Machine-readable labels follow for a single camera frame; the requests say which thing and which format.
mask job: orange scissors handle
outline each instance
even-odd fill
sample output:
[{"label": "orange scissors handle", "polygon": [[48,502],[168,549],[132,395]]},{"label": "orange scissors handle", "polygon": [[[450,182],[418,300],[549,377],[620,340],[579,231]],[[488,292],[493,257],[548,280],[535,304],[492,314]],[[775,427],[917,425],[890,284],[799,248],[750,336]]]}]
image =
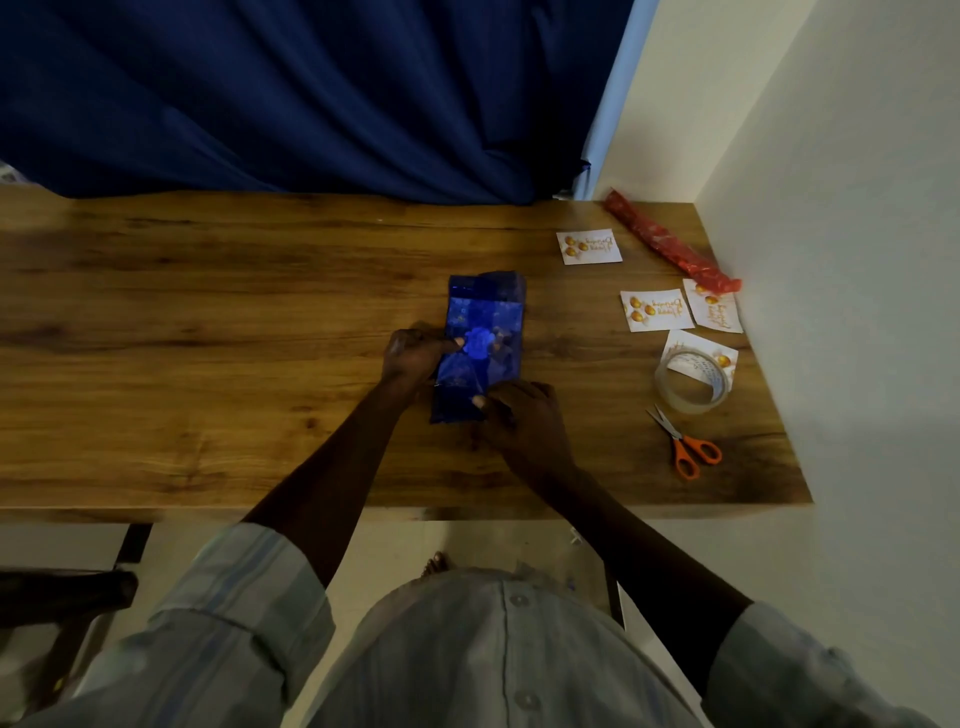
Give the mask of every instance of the orange scissors handle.
[{"label": "orange scissors handle", "polygon": [[716,465],[723,460],[723,452],[709,440],[697,440],[696,438],[684,435],[686,445],[700,455],[701,459],[708,465]]},{"label": "orange scissors handle", "polygon": [[673,465],[680,477],[685,480],[695,480],[700,477],[700,466],[690,457],[690,453],[686,451],[680,440],[673,441]]}]

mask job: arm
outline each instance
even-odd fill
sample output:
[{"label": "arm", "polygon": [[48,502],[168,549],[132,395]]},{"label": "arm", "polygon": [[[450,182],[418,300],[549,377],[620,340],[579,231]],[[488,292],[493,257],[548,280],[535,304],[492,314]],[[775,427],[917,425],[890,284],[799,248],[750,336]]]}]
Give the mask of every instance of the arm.
[{"label": "arm", "polygon": [[693,687],[705,695],[720,644],[751,600],[576,467],[549,384],[502,382],[478,404],[487,414],[481,427],[485,439],[500,450],[515,474],[587,539]]},{"label": "arm", "polygon": [[888,704],[777,610],[754,604],[627,511],[573,462],[553,387],[494,385],[475,398],[484,437],[580,532],[705,699],[717,728],[936,728]]},{"label": "arm", "polygon": [[461,346],[462,341],[431,337],[415,328],[395,332],[384,353],[380,382],[244,521],[286,536],[327,586],[347,551],[396,421],[441,355]]},{"label": "arm", "polygon": [[395,333],[380,382],[323,446],[204,547],[147,628],[98,655],[73,697],[23,725],[276,728],[333,636],[324,587],[396,420],[457,347]]}]

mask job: shirt sleeve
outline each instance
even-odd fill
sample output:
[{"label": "shirt sleeve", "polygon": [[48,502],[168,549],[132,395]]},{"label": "shirt sleeve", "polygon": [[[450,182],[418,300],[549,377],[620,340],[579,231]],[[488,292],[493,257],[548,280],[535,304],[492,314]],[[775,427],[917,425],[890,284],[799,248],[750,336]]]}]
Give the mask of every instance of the shirt sleeve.
[{"label": "shirt sleeve", "polygon": [[323,585],[287,539],[239,523],[201,550],[147,629],[97,657],[37,726],[278,726],[334,624]]},{"label": "shirt sleeve", "polygon": [[751,605],[720,645],[704,712],[716,728],[936,728],[891,706],[826,648],[768,604]]}]

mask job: shirt button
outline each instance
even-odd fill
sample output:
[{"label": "shirt button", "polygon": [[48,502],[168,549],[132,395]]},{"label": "shirt button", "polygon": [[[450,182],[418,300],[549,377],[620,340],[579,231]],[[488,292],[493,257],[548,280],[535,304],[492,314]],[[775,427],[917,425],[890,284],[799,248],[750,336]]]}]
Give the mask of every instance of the shirt button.
[{"label": "shirt button", "polygon": [[525,711],[538,711],[540,709],[540,699],[532,692],[516,691],[514,702]]}]

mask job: scissors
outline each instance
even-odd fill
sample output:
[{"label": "scissors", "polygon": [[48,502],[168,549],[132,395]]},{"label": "scissors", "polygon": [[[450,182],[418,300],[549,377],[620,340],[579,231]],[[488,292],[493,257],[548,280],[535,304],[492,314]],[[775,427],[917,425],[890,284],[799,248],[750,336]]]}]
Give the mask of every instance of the scissors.
[{"label": "scissors", "polygon": [[652,409],[648,409],[647,414],[654,418],[663,429],[670,433],[670,437],[673,438],[673,464],[677,468],[677,473],[680,474],[680,477],[687,480],[700,477],[700,466],[690,457],[690,453],[686,451],[686,448],[690,448],[700,455],[700,459],[708,465],[716,465],[723,460],[723,452],[720,451],[720,448],[707,440],[695,440],[689,435],[682,435],[676,427],[670,424],[670,421],[666,419],[666,415],[663,414],[663,410],[659,407],[657,407],[656,413]]}]

